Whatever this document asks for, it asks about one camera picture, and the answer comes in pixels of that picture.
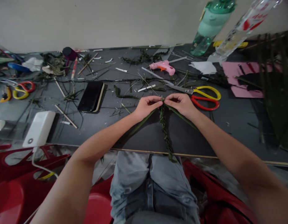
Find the pink paper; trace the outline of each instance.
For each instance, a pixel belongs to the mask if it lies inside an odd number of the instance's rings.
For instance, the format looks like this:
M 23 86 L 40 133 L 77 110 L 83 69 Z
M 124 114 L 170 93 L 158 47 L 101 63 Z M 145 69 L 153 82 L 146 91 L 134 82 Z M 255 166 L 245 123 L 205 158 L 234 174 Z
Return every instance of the pink paper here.
M 250 63 L 252 67 L 254 68 L 255 72 L 259 72 L 259 65 L 257 62 L 251 62 Z M 228 82 L 233 85 L 240 86 L 241 88 L 238 88 L 236 86 L 232 86 L 231 90 L 234 93 L 236 97 L 244 97 L 244 98 L 263 98 L 263 93 L 258 90 L 252 90 L 247 91 L 247 85 L 239 85 L 238 80 L 235 78 L 235 76 L 243 75 L 239 66 L 241 65 L 244 72 L 246 74 L 253 73 L 253 71 L 249 68 L 247 63 L 243 62 L 223 62 L 223 69 L 225 75 L 228 77 Z M 271 72 L 272 68 L 268 66 L 268 71 Z

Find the floor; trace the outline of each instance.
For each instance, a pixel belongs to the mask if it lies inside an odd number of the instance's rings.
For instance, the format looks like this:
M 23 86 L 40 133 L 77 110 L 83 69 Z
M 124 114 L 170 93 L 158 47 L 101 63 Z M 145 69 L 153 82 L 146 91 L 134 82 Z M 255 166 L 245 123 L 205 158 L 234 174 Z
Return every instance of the floor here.
M 1 144 L 12 144 L 11 149 L 19 149 L 22 148 L 22 142 L 17 141 L 2 141 Z M 55 155 L 63 155 L 63 154 L 73 154 L 77 147 L 70 146 L 59 146 L 55 149 Z M 23 151 L 14 153 L 6 158 L 6 163 L 9 165 L 14 165 L 20 161 L 25 155 L 27 155 L 29 151 Z M 99 160 L 95 164 L 94 173 L 92 177 L 92 184 L 95 184 L 99 178 L 103 178 L 104 180 L 109 178 L 114 173 L 115 164 L 117 161 L 117 151 L 109 151 L 104 155 L 103 160 Z M 38 150 L 36 154 L 36 159 L 45 159 L 45 156 L 41 150 Z M 190 161 L 202 168 L 203 170 L 210 172 L 216 175 L 224 187 L 226 187 L 230 192 L 236 195 L 239 199 L 241 199 L 246 204 L 249 204 L 247 197 L 241 190 L 238 181 L 231 175 L 231 173 L 226 169 L 226 167 L 217 159 L 207 159 L 207 158 L 189 158 Z M 288 188 L 288 171 L 283 168 L 269 166 L 272 172 L 278 177 L 280 181 L 282 181 L 285 186 Z

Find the charging cable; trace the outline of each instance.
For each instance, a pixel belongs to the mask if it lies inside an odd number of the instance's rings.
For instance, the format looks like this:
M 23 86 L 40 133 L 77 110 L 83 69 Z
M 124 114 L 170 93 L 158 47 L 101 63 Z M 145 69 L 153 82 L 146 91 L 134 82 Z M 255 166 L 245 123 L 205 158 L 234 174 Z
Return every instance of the charging cable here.
M 32 153 L 33 153 L 33 155 L 32 155 L 32 165 L 35 166 L 35 167 L 37 167 L 37 168 L 40 168 L 40 169 L 42 169 L 42 170 L 45 170 L 45 171 L 47 171 L 47 172 L 49 172 L 49 173 L 54 173 L 55 177 L 58 178 L 59 176 L 58 176 L 55 172 L 53 172 L 53 171 L 51 171 L 51 170 L 49 170 L 49 169 L 47 169 L 47 168 L 45 168 L 45 167 L 43 167 L 43 166 L 39 166 L 39 165 L 35 164 L 34 159 L 35 159 L 35 154 L 36 154 L 38 148 L 39 148 L 39 147 L 34 147 L 34 148 L 33 148 L 33 151 L 32 151 Z M 36 214 L 36 212 L 38 211 L 38 209 L 40 208 L 40 206 L 31 214 L 31 216 L 24 222 L 24 224 L 27 224 L 27 223 L 31 220 L 31 218 L 33 218 L 33 216 Z
M 33 148 L 33 151 L 32 151 L 32 153 L 33 153 L 33 155 L 32 155 L 32 165 L 35 166 L 35 167 L 38 167 L 40 169 L 43 169 L 43 170 L 45 170 L 45 171 L 47 171 L 49 173 L 54 173 L 55 177 L 58 178 L 59 176 L 55 172 L 53 172 L 53 171 L 51 171 L 51 170 L 49 170 L 49 169 L 47 169 L 47 168 L 45 168 L 43 166 L 39 166 L 39 165 L 35 164 L 34 159 L 35 159 L 35 154 L 36 154 L 38 148 L 39 147 L 34 147 Z

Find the white wall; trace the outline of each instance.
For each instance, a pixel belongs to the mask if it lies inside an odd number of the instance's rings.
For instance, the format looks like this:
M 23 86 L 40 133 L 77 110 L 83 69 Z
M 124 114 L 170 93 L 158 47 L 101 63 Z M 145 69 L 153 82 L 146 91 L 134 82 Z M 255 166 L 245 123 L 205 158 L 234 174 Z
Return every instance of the white wall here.
M 222 40 L 247 11 L 237 8 L 216 37 Z M 207 0 L 0 0 L 0 45 L 16 53 L 190 43 Z M 288 0 L 254 34 L 288 29 Z

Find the hand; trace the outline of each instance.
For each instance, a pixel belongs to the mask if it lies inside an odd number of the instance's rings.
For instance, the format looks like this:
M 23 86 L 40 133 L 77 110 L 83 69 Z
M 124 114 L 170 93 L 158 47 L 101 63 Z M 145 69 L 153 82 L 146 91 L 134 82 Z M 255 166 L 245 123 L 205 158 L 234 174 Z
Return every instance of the hand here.
M 137 118 L 138 122 L 140 122 L 147 117 L 151 111 L 160 107 L 162 104 L 163 102 L 160 96 L 142 97 L 136 110 L 132 114 Z
M 193 105 L 193 102 L 187 94 L 173 93 L 166 97 L 165 104 L 177 109 L 179 113 L 181 113 L 187 119 L 190 119 L 198 112 L 197 108 Z

